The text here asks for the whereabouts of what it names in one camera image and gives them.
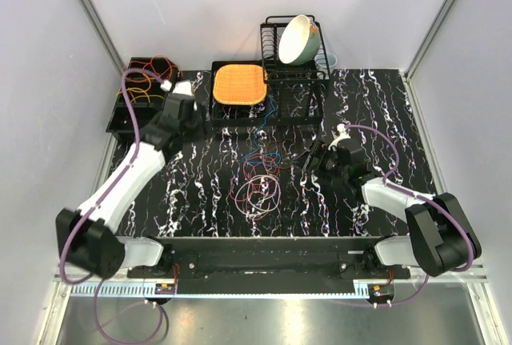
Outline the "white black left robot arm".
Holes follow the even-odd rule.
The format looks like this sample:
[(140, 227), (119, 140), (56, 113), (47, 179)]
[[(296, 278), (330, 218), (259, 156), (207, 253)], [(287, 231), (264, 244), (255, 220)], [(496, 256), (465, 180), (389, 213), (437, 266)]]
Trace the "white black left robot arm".
[(157, 278), (167, 276), (173, 259), (157, 239), (118, 237), (116, 231), (131, 203), (150, 180), (188, 142), (209, 133), (207, 109), (194, 97), (192, 84), (180, 81), (141, 130), (111, 176), (76, 210), (62, 209), (56, 219), (59, 271), (67, 263), (89, 277), (109, 279), (119, 270), (145, 266)]

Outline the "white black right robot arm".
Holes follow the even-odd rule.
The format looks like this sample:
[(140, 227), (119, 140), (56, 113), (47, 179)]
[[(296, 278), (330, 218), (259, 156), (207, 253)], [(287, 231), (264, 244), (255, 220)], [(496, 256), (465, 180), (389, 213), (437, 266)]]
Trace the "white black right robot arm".
[(454, 195), (418, 193), (385, 179), (371, 168), (362, 147), (352, 138), (331, 144), (315, 141), (297, 164), (408, 226), (407, 236), (380, 239), (363, 258), (370, 277), (381, 278), (395, 265), (419, 267), (437, 277), (464, 271), (482, 254), (482, 245)]

